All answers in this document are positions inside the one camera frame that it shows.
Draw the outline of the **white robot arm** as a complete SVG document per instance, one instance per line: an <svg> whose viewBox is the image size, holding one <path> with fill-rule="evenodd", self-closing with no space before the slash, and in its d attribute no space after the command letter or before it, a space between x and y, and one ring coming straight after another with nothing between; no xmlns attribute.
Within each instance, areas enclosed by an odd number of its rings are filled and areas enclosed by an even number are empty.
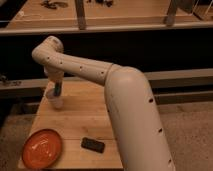
<svg viewBox="0 0 213 171"><path fill-rule="evenodd" d="M176 171L151 85L140 70L109 62L66 55L63 43L47 37L32 51L53 82L66 73L104 87L124 171Z"/></svg>

